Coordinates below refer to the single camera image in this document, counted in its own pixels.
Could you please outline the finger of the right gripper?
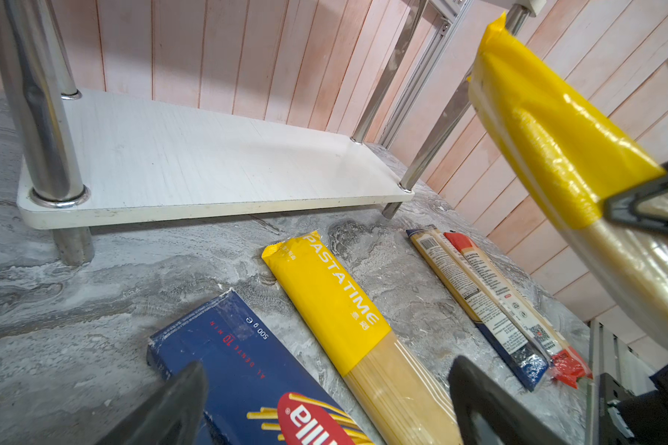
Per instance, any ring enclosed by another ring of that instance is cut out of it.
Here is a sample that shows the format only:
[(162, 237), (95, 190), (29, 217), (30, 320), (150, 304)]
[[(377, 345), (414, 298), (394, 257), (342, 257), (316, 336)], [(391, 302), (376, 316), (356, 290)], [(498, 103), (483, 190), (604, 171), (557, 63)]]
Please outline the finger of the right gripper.
[(668, 161), (666, 173), (651, 181), (635, 185), (604, 203), (604, 219), (612, 224), (668, 235)]

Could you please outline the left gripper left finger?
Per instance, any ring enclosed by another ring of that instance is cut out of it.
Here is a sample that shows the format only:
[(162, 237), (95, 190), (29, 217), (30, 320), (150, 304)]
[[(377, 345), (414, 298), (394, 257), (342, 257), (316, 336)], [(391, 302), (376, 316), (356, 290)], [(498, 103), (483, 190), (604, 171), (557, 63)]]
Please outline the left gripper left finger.
[(100, 444), (207, 444), (205, 369), (190, 363), (103, 436)]

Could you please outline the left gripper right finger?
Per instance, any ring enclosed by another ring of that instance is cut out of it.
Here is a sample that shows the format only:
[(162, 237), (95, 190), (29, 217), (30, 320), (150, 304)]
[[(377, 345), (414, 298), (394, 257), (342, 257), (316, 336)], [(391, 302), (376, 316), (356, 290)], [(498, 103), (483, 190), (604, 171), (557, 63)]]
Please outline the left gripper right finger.
[(564, 443), (468, 358), (456, 357), (447, 380), (465, 444)]

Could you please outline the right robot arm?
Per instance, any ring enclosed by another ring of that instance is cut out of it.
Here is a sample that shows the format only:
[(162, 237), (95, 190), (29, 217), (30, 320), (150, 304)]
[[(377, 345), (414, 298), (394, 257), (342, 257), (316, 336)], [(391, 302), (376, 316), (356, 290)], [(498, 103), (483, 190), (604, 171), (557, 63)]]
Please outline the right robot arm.
[[(668, 161), (665, 176), (610, 200), (605, 219), (654, 235), (668, 235)], [(653, 372), (599, 320), (590, 323), (595, 373), (587, 396), (586, 443), (668, 444), (668, 365)]]

